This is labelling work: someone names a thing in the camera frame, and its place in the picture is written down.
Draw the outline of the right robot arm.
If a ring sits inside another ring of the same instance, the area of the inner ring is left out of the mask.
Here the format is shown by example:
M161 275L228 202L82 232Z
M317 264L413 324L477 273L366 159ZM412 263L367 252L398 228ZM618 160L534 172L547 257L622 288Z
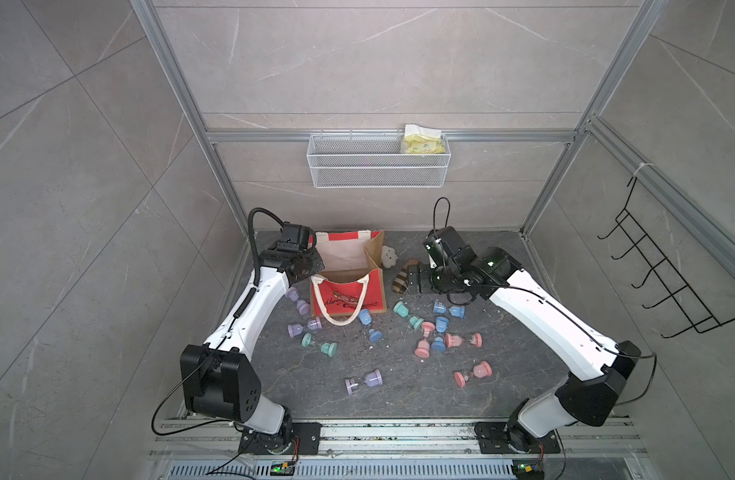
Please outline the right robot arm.
M515 452L530 452L557 428L605 423L645 354L631 341L617 342L581 321L551 297L511 254L491 247L482 254L451 226L433 229L423 242L429 260L409 268L409 292L467 294L505 310L565 363L567 379L523 400L503 436Z

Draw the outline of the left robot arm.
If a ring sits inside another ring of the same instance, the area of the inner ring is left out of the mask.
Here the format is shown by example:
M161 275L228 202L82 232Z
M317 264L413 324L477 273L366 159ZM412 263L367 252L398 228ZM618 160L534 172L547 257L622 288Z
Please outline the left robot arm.
M180 357L185 408L207 416L203 426L233 421L272 453L293 443L290 410L262 392L252 364L257 342L291 287L324 270L314 230L279 218L266 208L248 214L253 273L225 320L201 344Z

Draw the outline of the red burlap canvas bag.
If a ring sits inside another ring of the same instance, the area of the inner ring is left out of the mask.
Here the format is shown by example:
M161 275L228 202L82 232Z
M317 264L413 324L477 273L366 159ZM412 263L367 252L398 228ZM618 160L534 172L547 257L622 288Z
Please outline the red burlap canvas bag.
M387 311L383 284L383 231L318 232L316 248L325 268L311 278L315 314L339 327L359 319L362 311Z

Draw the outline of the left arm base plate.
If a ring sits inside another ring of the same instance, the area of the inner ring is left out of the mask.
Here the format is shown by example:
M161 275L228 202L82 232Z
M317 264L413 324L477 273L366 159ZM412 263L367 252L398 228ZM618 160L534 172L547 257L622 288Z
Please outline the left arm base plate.
M321 423L295 422L284 424L278 434L243 434L239 452L256 455L317 455L322 438Z

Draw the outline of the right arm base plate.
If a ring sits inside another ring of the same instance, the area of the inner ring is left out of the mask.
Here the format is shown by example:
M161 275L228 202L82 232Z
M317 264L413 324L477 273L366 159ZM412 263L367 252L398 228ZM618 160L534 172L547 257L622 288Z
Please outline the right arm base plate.
M483 454L559 454L557 432L533 437L519 425L503 421L477 422L473 428Z

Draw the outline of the purple hourglass front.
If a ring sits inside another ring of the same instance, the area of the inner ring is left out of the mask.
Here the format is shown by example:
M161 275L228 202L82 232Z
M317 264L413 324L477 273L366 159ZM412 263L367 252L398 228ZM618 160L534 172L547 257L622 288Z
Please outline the purple hourglass front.
M345 388L349 396L353 396L358 390L362 388L376 388L383 385L383 375L381 370L375 369L367 373L363 378L351 377L346 378Z

